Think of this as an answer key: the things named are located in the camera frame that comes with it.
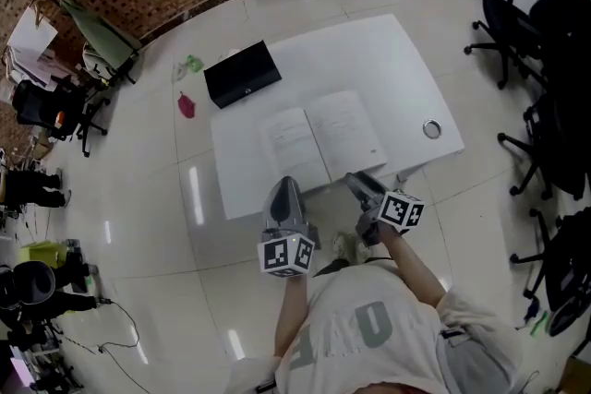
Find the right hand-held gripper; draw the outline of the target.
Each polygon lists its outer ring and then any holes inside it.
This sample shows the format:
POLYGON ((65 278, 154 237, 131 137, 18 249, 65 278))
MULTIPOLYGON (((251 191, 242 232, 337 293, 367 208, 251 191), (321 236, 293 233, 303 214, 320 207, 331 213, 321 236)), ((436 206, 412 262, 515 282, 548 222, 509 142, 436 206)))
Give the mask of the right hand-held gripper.
POLYGON ((356 231, 367 247, 380 242, 379 224, 387 224, 405 234, 414 229, 425 209, 425 203, 399 190, 389 191, 366 172, 347 173, 344 183, 360 205, 362 216, 356 231))

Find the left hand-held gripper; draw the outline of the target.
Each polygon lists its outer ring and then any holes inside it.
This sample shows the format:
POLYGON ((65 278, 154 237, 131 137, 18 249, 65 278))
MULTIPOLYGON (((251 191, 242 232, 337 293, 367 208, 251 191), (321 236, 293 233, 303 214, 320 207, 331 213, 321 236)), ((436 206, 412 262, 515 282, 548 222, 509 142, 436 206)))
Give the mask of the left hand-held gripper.
POLYGON ((257 244, 262 273, 278 278, 307 275, 313 253, 320 247, 318 228, 304 223, 305 205, 299 184, 285 176, 272 188, 264 209, 264 229, 257 244), (293 225, 294 228, 280 227, 293 225))

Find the white book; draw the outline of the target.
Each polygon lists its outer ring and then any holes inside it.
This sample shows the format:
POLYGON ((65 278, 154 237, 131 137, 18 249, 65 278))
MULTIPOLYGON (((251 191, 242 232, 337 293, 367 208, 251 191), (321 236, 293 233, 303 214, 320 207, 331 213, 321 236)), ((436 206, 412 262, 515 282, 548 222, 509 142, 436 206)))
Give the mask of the white book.
POLYGON ((271 116, 259 125, 259 134, 274 175, 295 179, 303 192, 388 162, 362 101, 351 90, 271 116))

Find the person's white shoe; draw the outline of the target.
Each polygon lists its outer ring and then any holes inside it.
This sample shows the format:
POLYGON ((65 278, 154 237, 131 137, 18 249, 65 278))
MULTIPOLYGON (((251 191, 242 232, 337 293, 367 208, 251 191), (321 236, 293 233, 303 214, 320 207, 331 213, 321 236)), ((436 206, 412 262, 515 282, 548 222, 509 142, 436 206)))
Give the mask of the person's white shoe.
POLYGON ((373 257, 370 247, 353 233, 338 232, 332 239, 334 259, 348 265, 359 265, 373 257))

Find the person's dark trouser leg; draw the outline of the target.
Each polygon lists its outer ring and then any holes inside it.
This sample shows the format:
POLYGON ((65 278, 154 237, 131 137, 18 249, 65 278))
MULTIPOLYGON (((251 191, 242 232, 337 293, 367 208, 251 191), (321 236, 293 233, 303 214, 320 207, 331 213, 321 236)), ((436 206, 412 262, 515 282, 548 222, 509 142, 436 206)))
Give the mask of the person's dark trouser leg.
POLYGON ((334 259, 329 265, 324 267, 323 269, 319 270, 315 275, 314 278, 319 276, 332 274, 335 272, 340 271, 341 269, 345 269, 351 266, 351 263, 345 258, 336 258, 334 259))

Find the black rectangular box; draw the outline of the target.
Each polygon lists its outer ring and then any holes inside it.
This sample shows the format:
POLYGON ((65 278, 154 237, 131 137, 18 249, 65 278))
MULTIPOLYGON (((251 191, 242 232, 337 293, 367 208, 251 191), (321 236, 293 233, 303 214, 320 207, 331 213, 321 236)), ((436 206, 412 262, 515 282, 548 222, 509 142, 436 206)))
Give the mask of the black rectangular box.
POLYGON ((205 69, 204 77, 210 98, 220 109, 282 79, 265 41, 205 69))

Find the person's white shirt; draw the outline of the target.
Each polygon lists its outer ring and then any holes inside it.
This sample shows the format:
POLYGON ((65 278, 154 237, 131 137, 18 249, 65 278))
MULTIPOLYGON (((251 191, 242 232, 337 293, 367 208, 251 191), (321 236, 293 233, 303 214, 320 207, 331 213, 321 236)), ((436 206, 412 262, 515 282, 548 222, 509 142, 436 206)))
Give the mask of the person's white shirt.
POLYGON ((376 384, 427 394, 508 394, 522 362, 514 327, 452 287, 418 301, 393 264, 322 275, 308 316, 283 356, 244 358, 224 394, 353 394, 376 384))

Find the green plastic bag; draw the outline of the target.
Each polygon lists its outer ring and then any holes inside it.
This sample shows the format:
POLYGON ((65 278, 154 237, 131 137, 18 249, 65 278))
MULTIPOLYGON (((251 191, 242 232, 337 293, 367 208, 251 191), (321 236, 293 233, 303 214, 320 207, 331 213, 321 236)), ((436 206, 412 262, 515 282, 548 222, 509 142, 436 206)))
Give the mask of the green plastic bag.
POLYGON ((172 82, 176 83, 182 80, 187 74, 197 74, 203 67, 202 60, 190 54, 183 62, 178 62, 174 65, 172 82))

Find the black office chair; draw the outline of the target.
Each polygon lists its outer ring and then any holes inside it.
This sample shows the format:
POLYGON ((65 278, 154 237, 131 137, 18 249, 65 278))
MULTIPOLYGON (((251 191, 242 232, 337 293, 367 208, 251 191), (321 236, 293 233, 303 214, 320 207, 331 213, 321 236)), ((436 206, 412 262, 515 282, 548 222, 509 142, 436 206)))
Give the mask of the black office chair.
POLYGON ((108 106, 108 98, 100 98, 95 103, 90 100, 85 88, 76 86, 69 80, 59 80, 53 91, 41 88, 29 80, 22 80, 16 87, 12 106, 17 113, 20 125, 37 125, 45 128, 48 136, 60 141, 75 136, 81 141, 82 153, 89 158, 87 149, 91 128, 102 136, 108 130, 93 122, 95 115, 103 106, 108 106))
POLYGON ((563 108, 585 107, 591 101, 591 0, 538 0, 530 19, 549 92, 563 108))
POLYGON ((497 135, 500 144, 507 143, 526 153, 531 161, 524 180, 509 189, 511 196, 522 194, 533 176, 541 173, 544 189, 541 198, 553 197, 553 189, 580 200, 585 191, 588 166, 576 136, 575 111, 570 111, 550 93, 545 93, 527 107, 523 119, 528 140, 523 142, 504 132, 497 135))
POLYGON ((509 80, 509 61, 517 68, 523 79, 533 78, 544 90, 549 84, 540 73, 525 63, 526 57, 539 58, 539 31, 533 27, 530 17, 514 4, 514 0, 482 0, 485 22, 472 22, 472 29, 484 30, 492 42, 471 43, 463 52, 469 55, 473 50, 491 50, 501 58, 501 79, 497 82, 503 90, 509 80))
POLYGON ((530 257, 512 254, 509 262, 541 264, 533 286, 524 288, 523 297, 531 301, 530 310, 535 313, 539 307, 537 290, 546 287, 547 333, 557 337, 591 307, 591 207, 559 217, 554 236, 549 235, 541 211, 530 209, 529 216, 537 220, 543 251, 530 257))

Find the black clothes rack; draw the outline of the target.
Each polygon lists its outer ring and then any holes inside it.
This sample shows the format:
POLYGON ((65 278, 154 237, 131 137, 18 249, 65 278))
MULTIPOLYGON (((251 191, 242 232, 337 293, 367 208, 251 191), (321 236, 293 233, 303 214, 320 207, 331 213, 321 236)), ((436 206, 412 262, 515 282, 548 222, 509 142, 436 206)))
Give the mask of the black clothes rack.
MULTIPOLYGON (((43 17, 43 12, 42 12, 43 5, 47 4, 48 2, 51 2, 60 9, 61 13, 64 16, 69 17, 74 22, 74 20, 66 12, 64 12, 62 10, 62 8, 59 5, 59 1, 60 0, 32 0, 30 2, 30 6, 35 10, 37 20, 40 20, 40 18, 43 17)), ((114 74, 113 74, 111 81, 108 84, 103 83, 103 85, 105 85, 106 87, 111 87, 119 79, 127 80, 131 84, 135 84, 136 81, 129 75, 129 72, 133 68, 136 60, 139 58, 140 49, 136 53, 134 53, 132 55, 132 57, 130 59, 128 59, 119 69, 114 69, 114 74)))

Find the white backpack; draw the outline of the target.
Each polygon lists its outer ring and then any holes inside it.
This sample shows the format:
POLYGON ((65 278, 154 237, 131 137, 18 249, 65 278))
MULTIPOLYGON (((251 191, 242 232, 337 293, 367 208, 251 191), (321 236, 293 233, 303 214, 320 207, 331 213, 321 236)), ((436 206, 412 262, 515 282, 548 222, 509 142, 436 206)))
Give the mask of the white backpack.
POLYGON ((83 45, 82 61, 85 70, 94 79, 104 84, 111 81, 114 70, 87 42, 83 45))

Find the yellow-green container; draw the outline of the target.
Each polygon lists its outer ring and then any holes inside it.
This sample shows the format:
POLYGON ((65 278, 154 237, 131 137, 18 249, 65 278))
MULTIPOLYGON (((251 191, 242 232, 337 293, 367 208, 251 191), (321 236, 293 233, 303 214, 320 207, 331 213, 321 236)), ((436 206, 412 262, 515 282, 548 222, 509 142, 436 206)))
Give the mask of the yellow-green container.
POLYGON ((42 241, 24 245, 18 250, 18 263, 41 261, 51 268, 58 268, 62 246, 56 242, 42 241))

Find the green garment bag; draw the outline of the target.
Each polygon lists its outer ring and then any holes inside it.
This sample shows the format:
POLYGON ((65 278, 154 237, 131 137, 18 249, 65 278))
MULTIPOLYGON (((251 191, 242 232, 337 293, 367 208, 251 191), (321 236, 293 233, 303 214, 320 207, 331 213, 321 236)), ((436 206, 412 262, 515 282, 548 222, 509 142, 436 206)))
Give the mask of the green garment bag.
POLYGON ((141 47, 141 42, 118 29, 76 0, 60 0, 59 5, 75 22, 90 47, 110 66, 119 69, 141 47))

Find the brown cardboard box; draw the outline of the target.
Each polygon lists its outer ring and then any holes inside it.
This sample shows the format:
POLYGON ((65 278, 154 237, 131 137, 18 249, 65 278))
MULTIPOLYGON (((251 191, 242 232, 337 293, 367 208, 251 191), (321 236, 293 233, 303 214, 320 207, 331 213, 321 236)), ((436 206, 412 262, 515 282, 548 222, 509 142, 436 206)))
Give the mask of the brown cardboard box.
POLYGON ((559 394, 591 394, 591 364, 570 357, 558 386, 559 394))

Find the white paper bag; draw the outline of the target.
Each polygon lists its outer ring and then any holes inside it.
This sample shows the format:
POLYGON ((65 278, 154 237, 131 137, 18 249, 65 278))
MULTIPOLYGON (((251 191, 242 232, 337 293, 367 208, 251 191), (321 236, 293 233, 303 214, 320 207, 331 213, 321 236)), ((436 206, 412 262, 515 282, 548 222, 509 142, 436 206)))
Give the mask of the white paper bag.
POLYGON ((57 30, 44 17, 37 20, 35 10, 27 7, 13 29, 8 46, 18 52, 39 58, 52 43, 57 30))

